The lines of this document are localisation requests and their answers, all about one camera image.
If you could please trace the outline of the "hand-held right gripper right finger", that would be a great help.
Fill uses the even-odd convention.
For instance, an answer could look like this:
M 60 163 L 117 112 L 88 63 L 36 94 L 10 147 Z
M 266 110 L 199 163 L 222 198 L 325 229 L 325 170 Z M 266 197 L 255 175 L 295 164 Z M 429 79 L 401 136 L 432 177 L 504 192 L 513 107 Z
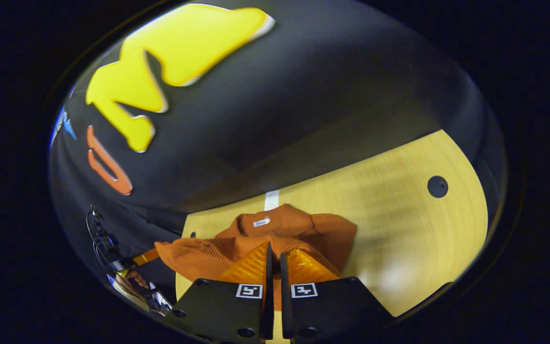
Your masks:
M 283 253 L 282 335 L 293 344 L 366 344 L 395 318 L 358 277 L 341 278 L 305 250 Z

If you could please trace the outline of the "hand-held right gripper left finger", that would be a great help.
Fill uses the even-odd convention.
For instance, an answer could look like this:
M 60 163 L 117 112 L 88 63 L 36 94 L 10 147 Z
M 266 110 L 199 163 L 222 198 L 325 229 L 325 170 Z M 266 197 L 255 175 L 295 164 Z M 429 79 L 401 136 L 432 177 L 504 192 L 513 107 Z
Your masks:
M 273 253 L 261 244 L 216 279 L 198 278 L 164 317 L 203 344 L 264 344 L 273 338 Z

